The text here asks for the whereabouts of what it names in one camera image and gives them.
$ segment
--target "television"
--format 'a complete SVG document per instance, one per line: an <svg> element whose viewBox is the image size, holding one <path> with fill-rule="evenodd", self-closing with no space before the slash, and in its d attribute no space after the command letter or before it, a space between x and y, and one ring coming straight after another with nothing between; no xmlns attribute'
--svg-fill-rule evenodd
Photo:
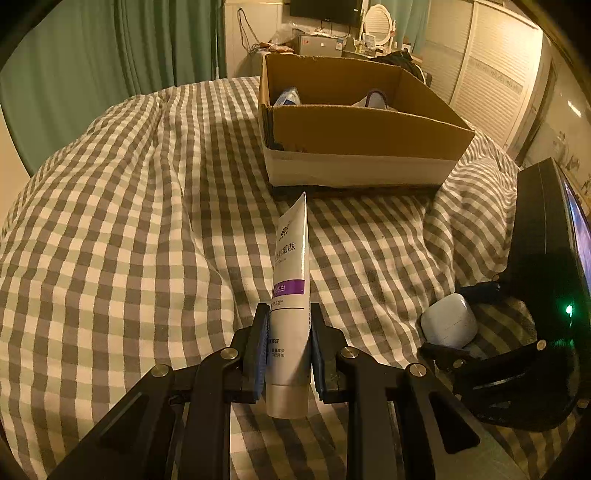
<svg viewBox="0 0 591 480"><path fill-rule="evenodd" d="M519 172L507 269L539 339L573 348L579 395L591 395L591 231L566 176L552 158Z"/></svg>
<svg viewBox="0 0 591 480"><path fill-rule="evenodd" d="M290 15L358 27L361 3L362 0L291 0Z"/></svg>

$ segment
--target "gray and white plaid blanket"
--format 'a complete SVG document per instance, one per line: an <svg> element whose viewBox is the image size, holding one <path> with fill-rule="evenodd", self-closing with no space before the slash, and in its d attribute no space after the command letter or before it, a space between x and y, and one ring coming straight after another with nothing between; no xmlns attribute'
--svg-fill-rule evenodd
<svg viewBox="0 0 591 480"><path fill-rule="evenodd" d="M256 121L258 80L136 96L55 153L0 237L0 410L31 478L45 478L154 364L193 365L270 300L275 226ZM504 269L517 167L477 133L435 198L309 199L311 300L350 344L406 366L417 320L456 284ZM477 307L472 346L533 341L523 305ZM344 478L346 406L307 419L233 406L232 476ZM574 429L490 427L531 479Z"/></svg>

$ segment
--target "green curtain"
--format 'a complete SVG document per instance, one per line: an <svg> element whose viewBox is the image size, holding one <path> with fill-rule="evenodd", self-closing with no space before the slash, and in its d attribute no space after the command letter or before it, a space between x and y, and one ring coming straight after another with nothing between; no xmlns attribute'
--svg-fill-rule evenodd
<svg viewBox="0 0 591 480"><path fill-rule="evenodd" d="M63 0L0 72L0 105L30 174L108 107L226 75L222 0Z"/></svg>
<svg viewBox="0 0 591 480"><path fill-rule="evenodd" d="M425 30L429 22L431 0L372 0L372 5L382 4L396 21L396 44L402 45L408 37L413 45L413 53L421 53L425 40Z"/></svg>

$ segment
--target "screen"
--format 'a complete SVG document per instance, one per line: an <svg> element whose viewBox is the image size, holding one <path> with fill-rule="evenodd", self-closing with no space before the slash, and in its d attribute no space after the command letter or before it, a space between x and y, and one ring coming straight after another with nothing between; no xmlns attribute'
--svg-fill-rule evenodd
<svg viewBox="0 0 591 480"><path fill-rule="evenodd" d="M587 220L574 197L574 193L570 189L569 183L565 180L563 180L563 183L566 190L566 196L569 200L570 215L573 219L577 251L579 252L579 258L581 260L581 265L583 266L585 279L587 280L587 287L591 293L591 233L589 233Z"/></svg>
<svg viewBox="0 0 591 480"><path fill-rule="evenodd" d="M360 4L361 0L291 0L290 15L358 26Z"/></svg>

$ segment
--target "toothpaste tube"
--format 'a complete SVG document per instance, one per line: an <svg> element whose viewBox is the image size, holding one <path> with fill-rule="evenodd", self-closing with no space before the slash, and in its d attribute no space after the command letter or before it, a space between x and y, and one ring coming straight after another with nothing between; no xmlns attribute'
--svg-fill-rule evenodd
<svg viewBox="0 0 591 480"><path fill-rule="evenodd" d="M308 413L310 388L310 266L306 194L279 219L267 345L267 414Z"/></svg>

